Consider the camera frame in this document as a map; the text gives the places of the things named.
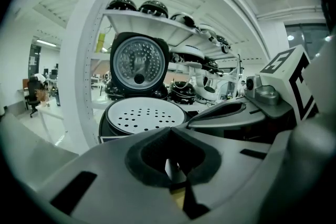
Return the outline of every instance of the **white wall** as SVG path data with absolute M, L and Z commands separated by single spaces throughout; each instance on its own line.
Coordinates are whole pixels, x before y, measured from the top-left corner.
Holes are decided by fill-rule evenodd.
M 48 68 L 49 72 L 59 63 L 59 50 L 41 47 L 39 73 L 43 74 L 43 69 Z
M 28 17 L 15 20 L 9 10 L 0 28 L 0 82 L 2 83 L 3 105 L 23 100 L 22 80 L 28 77 L 28 59 L 36 22 Z
M 289 49 L 287 32 L 283 22 L 268 20 L 259 22 L 266 46 L 272 59 L 279 52 Z

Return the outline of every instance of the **office chair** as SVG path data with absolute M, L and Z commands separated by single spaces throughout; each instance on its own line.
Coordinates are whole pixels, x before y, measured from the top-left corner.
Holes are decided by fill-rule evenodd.
M 32 107 L 32 112 L 30 114 L 30 117 L 32 118 L 32 115 L 37 111 L 36 106 L 40 104 L 40 101 L 36 98 L 36 90 L 41 89 L 41 82 L 37 80 L 37 77 L 32 76 L 29 78 L 27 85 L 29 91 L 28 104 Z

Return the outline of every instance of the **inner lid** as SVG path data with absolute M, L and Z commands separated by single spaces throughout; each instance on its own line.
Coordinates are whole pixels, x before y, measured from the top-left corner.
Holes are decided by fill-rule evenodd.
M 106 118 L 114 128 L 137 134 L 161 127 L 173 127 L 185 122 L 185 112 L 176 104 L 148 97 L 134 97 L 111 105 Z
M 165 58 L 160 46 L 152 39 L 136 36 L 125 40 L 113 57 L 118 80 L 134 90 L 146 90 L 164 76 Z
M 214 93 L 215 90 L 209 86 L 205 86 L 204 89 L 207 91 L 207 92 L 211 92 L 211 93 Z

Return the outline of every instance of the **ceiling light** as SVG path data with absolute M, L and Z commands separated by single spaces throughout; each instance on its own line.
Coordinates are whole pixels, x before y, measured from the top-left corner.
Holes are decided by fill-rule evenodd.
M 49 46 L 52 46 L 52 47 L 56 47 L 56 45 L 55 44 L 52 44 L 52 43 L 49 43 L 49 42 L 45 42 L 45 41 L 43 41 L 43 40 L 37 40 L 36 42 L 39 42 L 39 43 L 42 43 L 42 44 L 45 44 L 45 45 L 49 45 Z

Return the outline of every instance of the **window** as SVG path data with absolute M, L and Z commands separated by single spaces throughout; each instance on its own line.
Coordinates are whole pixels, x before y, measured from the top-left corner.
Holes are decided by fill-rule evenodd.
M 286 26 L 289 47 L 303 45 L 312 60 L 322 48 L 329 31 L 325 24 L 300 24 Z

